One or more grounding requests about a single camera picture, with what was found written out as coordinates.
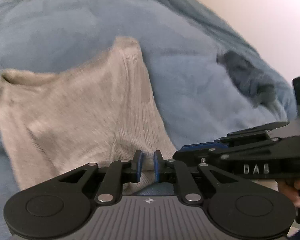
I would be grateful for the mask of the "person right hand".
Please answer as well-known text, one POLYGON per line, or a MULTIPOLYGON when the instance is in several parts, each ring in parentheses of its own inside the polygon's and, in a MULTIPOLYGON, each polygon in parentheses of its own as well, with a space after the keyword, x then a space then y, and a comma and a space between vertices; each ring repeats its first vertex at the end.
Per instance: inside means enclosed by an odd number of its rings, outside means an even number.
POLYGON ((285 180, 277 180, 278 191, 288 197, 295 207, 300 208, 300 179, 297 179, 293 184, 287 183, 285 180))

